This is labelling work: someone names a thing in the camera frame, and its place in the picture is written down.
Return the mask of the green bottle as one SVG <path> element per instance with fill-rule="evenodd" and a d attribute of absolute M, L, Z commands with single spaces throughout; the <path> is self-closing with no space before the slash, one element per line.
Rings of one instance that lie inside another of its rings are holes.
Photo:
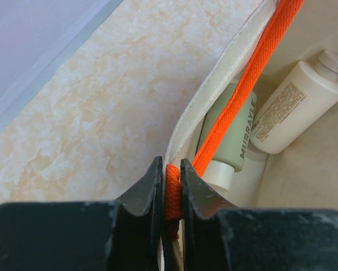
<path fill-rule="evenodd" d="M 230 83 L 209 109 L 202 124 L 198 147 L 202 146 L 214 122 L 234 93 L 236 85 L 235 82 Z M 256 102 L 257 96 L 251 92 L 227 129 L 202 176 L 202 179 L 219 193 L 228 192 L 234 173 L 243 169 Z"/>

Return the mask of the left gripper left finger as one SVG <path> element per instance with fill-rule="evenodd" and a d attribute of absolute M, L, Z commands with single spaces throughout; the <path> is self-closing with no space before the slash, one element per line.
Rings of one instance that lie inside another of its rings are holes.
<path fill-rule="evenodd" d="M 0 205 L 0 270 L 158 270 L 162 158 L 115 200 Z"/>

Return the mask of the white bottle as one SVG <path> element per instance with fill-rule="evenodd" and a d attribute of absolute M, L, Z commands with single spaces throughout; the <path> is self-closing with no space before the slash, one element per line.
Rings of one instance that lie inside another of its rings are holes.
<path fill-rule="evenodd" d="M 298 62 L 258 110 L 250 142 L 278 154 L 338 102 L 338 54 L 324 50 L 316 65 Z"/>

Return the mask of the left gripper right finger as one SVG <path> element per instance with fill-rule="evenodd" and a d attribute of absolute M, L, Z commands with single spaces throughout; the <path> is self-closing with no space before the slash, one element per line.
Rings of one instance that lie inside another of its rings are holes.
<path fill-rule="evenodd" d="M 240 208 L 180 165 L 185 270 L 338 270 L 338 211 Z"/>

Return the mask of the canvas bag with orange handles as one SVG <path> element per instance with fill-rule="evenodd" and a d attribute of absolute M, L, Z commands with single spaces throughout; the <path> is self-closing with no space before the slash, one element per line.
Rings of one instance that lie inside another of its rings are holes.
<path fill-rule="evenodd" d="M 263 1 L 164 157 L 165 270 L 338 270 L 338 1 Z"/>

